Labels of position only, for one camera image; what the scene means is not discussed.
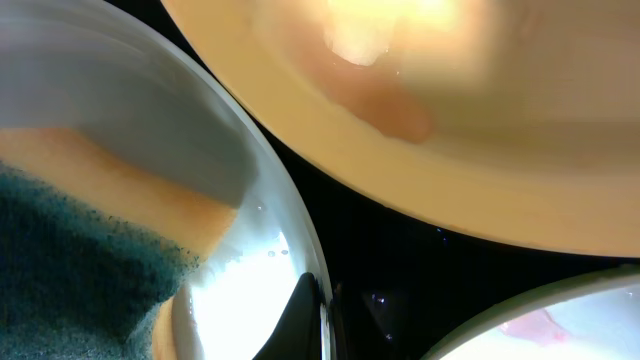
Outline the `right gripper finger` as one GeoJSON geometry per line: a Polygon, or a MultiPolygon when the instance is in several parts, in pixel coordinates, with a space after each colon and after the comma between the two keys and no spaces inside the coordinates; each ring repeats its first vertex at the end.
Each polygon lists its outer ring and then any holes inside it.
{"type": "Polygon", "coordinates": [[[276,327],[254,360],[320,360],[321,317],[318,284],[304,273],[276,327]]]}

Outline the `green yellow sponge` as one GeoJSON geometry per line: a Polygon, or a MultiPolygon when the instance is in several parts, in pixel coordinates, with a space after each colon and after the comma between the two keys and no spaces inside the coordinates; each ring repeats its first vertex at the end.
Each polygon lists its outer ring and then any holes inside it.
{"type": "Polygon", "coordinates": [[[174,299],[241,200],[69,128],[3,130],[2,357],[177,358],[174,299]]]}

